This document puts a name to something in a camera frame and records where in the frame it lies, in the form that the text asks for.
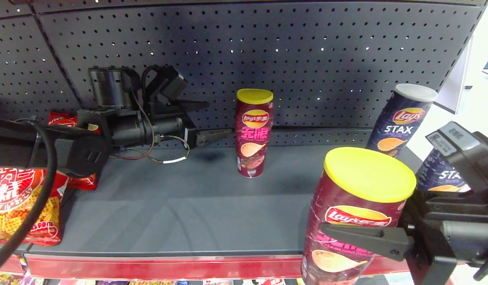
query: snack bag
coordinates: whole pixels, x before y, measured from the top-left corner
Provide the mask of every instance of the snack bag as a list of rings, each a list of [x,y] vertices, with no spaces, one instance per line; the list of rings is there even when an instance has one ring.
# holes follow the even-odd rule
[[[65,125],[70,127],[77,126],[77,116],[71,116],[69,114],[64,114],[61,112],[50,112],[48,125]],[[99,133],[99,128],[97,125],[90,124],[90,131],[95,131]],[[77,188],[81,190],[94,190],[98,187],[98,182],[96,179],[96,174],[90,175],[84,178],[68,178],[68,188]]]
[[[0,167],[0,243],[19,228],[40,194],[47,170]],[[23,243],[56,245],[61,241],[59,208],[68,177],[56,174],[50,198]]]
[[[96,285],[93,279],[61,279],[59,285]]]
[[[203,281],[203,285],[233,285],[233,280],[207,279]]]
[[[19,285],[22,276],[12,274],[0,274],[0,285]]]
[[[29,270],[26,271],[23,279],[19,283],[19,285],[44,285],[44,284],[45,284],[44,278],[32,277],[31,272]]]
[[[175,281],[173,281],[173,280],[162,280],[162,281],[138,280],[138,281],[130,281],[129,285],[175,285]]]
[[[97,285],[128,285],[129,281],[98,280]]]

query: red shelf edge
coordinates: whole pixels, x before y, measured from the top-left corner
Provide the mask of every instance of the red shelf edge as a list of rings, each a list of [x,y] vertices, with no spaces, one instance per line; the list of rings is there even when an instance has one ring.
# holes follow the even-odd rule
[[[26,254],[34,277],[52,279],[204,280],[300,278],[301,255],[182,258],[89,258]],[[409,271],[407,263],[378,257],[365,270],[374,276]]]
[[[23,268],[21,266],[21,262],[19,261],[19,258],[16,255],[10,256],[10,258],[0,268],[0,272],[5,272],[8,274],[19,274],[19,275],[24,274]]]

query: white label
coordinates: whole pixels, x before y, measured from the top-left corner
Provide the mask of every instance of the white label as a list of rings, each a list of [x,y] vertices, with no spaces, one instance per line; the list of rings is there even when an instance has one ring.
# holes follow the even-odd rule
[[[461,128],[455,122],[450,122],[439,130],[462,151],[468,151],[479,144],[479,141],[471,133]]]
[[[433,132],[432,134],[427,135],[427,139],[444,156],[448,156],[457,152],[457,149],[454,148],[447,139],[439,134],[439,132]]]

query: yellow lid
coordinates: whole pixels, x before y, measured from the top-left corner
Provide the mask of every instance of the yellow lid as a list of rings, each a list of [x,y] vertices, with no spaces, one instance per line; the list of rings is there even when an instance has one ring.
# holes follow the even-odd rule
[[[240,89],[237,91],[237,99],[252,105],[265,104],[274,99],[274,93],[264,89]]]
[[[416,187],[416,177],[405,164],[365,148],[348,146],[329,151],[325,172],[342,189],[372,202],[403,201]]]

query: shelf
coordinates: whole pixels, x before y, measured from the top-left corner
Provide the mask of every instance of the shelf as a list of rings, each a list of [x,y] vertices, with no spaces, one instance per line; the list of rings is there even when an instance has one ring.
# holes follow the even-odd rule
[[[51,278],[299,277],[309,203],[334,147],[271,147],[256,179],[237,173],[234,148],[197,149],[168,165],[110,159],[98,189],[77,191],[63,206],[63,241],[34,245],[26,259],[32,274]],[[400,159],[414,170],[421,164],[409,150]],[[386,258],[373,264],[407,270]]]
[[[10,258],[2,265],[0,268],[0,272],[6,272],[9,274],[23,274],[23,268],[21,266],[21,262],[19,261],[19,255],[25,253],[31,247],[30,243],[23,243],[21,244],[15,254],[10,256]]]

